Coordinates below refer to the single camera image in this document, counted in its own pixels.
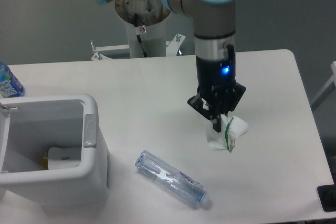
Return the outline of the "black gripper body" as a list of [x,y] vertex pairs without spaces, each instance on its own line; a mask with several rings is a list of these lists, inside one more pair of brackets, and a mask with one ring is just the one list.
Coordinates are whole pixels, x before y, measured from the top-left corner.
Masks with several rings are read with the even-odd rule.
[[236,109],[236,54],[228,52],[222,59],[209,60],[196,56],[197,95],[195,108],[209,111]]

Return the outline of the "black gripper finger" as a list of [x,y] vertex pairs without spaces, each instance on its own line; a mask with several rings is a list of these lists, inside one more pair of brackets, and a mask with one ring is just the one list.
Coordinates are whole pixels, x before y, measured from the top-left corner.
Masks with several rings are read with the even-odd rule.
[[217,112],[211,105],[206,106],[206,102],[201,98],[200,94],[197,94],[188,99],[187,103],[200,115],[209,120],[212,123],[212,128],[216,132],[222,131],[222,123],[220,112]]
[[236,82],[229,98],[229,112],[233,112],[246,91],[246,87]]

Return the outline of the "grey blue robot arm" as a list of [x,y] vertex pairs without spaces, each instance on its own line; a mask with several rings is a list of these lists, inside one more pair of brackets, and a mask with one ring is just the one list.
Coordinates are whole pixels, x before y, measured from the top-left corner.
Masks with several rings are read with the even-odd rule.
[[154,35],[169,14],[193,21],[197,94],[188,104],[208,119],[214,131],[222,131],[222,115],[235,110],[245,87],[236,82],[236,0],[96,0],[115,3],[128,25],[130,55],[147,58],[165,55],[165,37]]

